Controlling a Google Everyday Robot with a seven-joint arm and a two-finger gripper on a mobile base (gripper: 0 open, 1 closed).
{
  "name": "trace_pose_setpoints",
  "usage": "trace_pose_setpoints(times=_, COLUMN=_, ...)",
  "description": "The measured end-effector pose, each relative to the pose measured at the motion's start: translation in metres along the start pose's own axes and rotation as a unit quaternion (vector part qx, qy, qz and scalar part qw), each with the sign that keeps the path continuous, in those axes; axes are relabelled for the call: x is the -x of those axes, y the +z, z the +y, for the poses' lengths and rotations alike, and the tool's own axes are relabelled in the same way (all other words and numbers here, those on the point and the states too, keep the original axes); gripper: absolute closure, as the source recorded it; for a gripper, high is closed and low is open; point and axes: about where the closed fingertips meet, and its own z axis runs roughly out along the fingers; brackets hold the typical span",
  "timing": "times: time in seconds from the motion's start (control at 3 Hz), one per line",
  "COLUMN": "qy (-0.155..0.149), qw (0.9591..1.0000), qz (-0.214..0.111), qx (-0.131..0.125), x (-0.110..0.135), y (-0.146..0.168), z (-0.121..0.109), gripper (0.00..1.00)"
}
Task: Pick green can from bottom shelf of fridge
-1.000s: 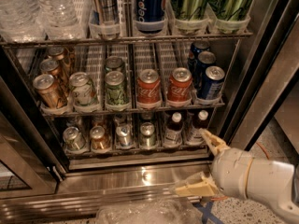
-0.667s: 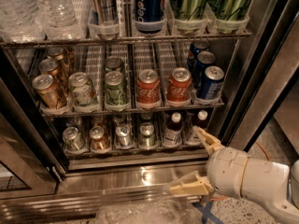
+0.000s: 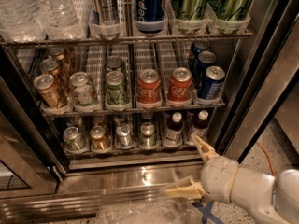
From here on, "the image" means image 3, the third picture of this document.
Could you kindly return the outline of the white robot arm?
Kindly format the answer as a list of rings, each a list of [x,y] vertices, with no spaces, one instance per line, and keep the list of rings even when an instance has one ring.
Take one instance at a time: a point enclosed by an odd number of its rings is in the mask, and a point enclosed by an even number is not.
[[[184,177],[163,188],[169,197],[207,198],[246,210],[258,224],[299,224],[299,171],[276,176],[250,170],[216,153],[199,135],[191,135],[204,165],[200,180]]]

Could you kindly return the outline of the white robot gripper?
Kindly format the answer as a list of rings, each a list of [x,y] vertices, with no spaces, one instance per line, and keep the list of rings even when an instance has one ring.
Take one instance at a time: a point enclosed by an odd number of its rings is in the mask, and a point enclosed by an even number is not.
[[[163,194],[187,199],[202,199],[208,194],[211,200],[232,203],[252,216],[270,216],[274,212],[275,178],[272,175],[244,168],[226,157],[218,157],[214,147],[195,133],[191,134],[191,139],[206,161],[201,171],[202,184],[187,176],[164,186]]]

